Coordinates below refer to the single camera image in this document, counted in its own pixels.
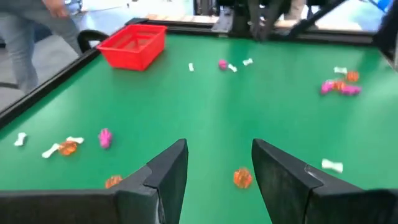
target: white bone toy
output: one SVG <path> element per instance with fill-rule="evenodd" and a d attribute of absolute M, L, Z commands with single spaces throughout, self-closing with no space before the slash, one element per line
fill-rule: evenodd
<path fill-rule="evenodd" d="M 26 133 L 19 133 L 18 134 L 18 139 L 14 143 L 15 146 L 23 146 L 24 145 L 24 139 L 26 138 Z"/>
<path fill-rule="evenodd" d="M 332 162 L 328 159 L 322 159 L 322 169 L 331 169 L 336 172 L 343 172 L 343 163 L 342 162 Z"/>

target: floor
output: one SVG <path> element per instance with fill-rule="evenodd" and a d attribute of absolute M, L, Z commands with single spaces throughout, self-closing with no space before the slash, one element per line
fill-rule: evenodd
<path fill-rule="evenodd" d="M 112 34 L 132 17 L 144 17 L 152 14 L 193 14 L 193 4 L 190 0 L 167 2 L 161 0 L 146 0 L 145 2 L 130 2 L 126 0 L 95 1 L 85 0 L 83 9 L 88 12 L 77 14 L 74 20 L 81 30 L 96 29 Z M 369 2 L 348 0 L 338 9 L 322 18 L 324 22 L 351 21 L 358 23 L 364 30 L 376 30 L 383 12 Z M 34 65 L 41 82 L 56 74 L 63 67 L 77 58 L 74 51 L 58 36 L 53 35 L 36 43 Z M 4 49 L 0 49 L 0 82 L 15 83 L 11 61 Z M 22 97 L 19 90 L 0 88 L 0 110 Z"/>

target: red plastic bin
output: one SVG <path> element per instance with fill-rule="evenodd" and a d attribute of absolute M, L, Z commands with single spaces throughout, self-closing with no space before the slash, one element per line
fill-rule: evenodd
<path fill-rule="evenodd" d="M 113 68 L 144 71 L 165 46 L 166 26 L 133 24 L 97 45 Z"/>

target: green felt surface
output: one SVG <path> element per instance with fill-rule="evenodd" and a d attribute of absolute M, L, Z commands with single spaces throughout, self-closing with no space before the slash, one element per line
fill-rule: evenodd
<path fill-rule="evenodd" d="M 221 58 L 238 72 L 220 71 Z M 335 66 L 360 72 L 360 95 L 318 94 L 339 76 Z M 168 35 L 146 72 L 98 57 L 0 130 L 0 189 L 100 189 L 187 138 L 180 223 L 270 223 L 257 184 L 233 185 L 236 169 L 252 170 L 253 138 L 317 168 L 323 158 L 343 162 L 331 174 L 362 188 L 398 187 L 397 84 L 375 49 Z M 114 134 L 108 151 L 102 128 Z M 13 146 L 19 132 L 28 135 L 23 147 Z M 41 157 L 69 136 L 85 138 L 75 154 Z"/>

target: metal frame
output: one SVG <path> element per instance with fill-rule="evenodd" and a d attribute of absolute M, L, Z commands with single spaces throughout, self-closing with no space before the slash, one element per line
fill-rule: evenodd
<path fill-rule="evenodd" d="M 148 19 L 132 19 L 127 24 L 153 24 L 167 26 L 169 34 L 190 34 L 190 35 L 209 35 L 214 37 L 237 37 L 251 38 L 250 34 L 219 34 L 212 32 L 213 24 L 203 24 L 196 22 L 172 22 L 172 21 L 150 21 Z M 290 41 L 290 42 L 306 42 L 306 43 L 324 43 L 324 44 L 348 44 L 374 47 L 372 44 L 373 33 L 370 32 L 350 32 L 350 31 L 332 31 L 332 30 L 316 30 L 309 29 L 296 38 L 286 39 L 277 34 L 271 35 L 271 40 Z M 65 67 L 61 72 L 57 73 L 51 79 L 47 80 L 29 94 L 23 96 L 20 100 L 14 102 L 8 108 L 0 112 L 0 129 L 9 124 L 13 119 L 20 116 L 24 111 L 28 110 L 40 99 L 49 94 L 53 89 L 68 80 L 72 75 L 85 67 L 100 54 L 97 49 L 87 50 L 80 58 L 76 59 L 70 65 Z"/>

